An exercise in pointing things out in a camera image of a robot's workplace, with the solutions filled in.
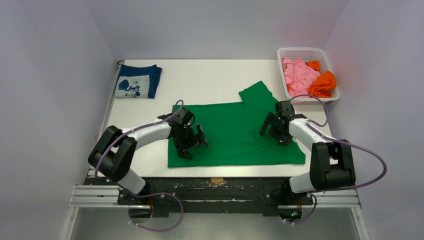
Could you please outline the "green t shirt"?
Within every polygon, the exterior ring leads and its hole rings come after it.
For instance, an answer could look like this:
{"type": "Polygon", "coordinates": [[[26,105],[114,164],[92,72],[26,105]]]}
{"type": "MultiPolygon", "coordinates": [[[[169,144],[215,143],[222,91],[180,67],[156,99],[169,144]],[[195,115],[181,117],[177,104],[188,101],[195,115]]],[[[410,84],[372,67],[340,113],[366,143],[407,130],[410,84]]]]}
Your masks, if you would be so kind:
{"type": "Polygon", "coordinates": [[[170,139],[169,168],[305,164],[306,155],[295,141],[285,146],[268,134],[260,135],[266,116],[278,102],[267,86],[258,81],[238,94],[239,102],[185,106],[201,125],[209,146],[191,148],[192,159],[185,159],[170,139]]]}

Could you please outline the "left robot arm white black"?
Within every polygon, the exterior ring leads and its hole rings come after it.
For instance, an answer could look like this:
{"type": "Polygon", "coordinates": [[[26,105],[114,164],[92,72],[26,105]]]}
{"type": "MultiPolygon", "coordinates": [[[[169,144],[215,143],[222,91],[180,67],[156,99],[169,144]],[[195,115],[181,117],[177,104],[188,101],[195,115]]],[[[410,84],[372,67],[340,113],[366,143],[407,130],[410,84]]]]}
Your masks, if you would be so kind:
{"type": "Polygon", "coordinates": [[[193,125],[195,115],[183,106],[172,113],[135,128],[107,127],[88,156],[94,175],[104,177],[129,191],[129,197],[138,205],[149,199],[149,185],[131,169],[134,154],[151,143],[171,139],[177,156],[193,159],[190,149],[209,144],[200,124],[193,125]]]}

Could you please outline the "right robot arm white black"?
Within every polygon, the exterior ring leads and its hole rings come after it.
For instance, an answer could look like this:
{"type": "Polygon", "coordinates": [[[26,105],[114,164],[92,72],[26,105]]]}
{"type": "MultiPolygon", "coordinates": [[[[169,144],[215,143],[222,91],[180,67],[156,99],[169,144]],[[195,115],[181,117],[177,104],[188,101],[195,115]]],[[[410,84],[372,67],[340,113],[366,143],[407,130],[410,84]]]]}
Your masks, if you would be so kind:
{"type": "Polygon", "coordinates": [[[296,114],[290,101],[280,101],[275,112],[268,113],[259,133],[268,133],[280,145],[288,146],[293,139],[310,151],[309,172],[293,176],[280,196],[288,204],[300,198],[301,193],[352,187],[356,173],[352,149],[347,141],[330,140],[328,135],[309,125],[308,118],[296,114]]]}

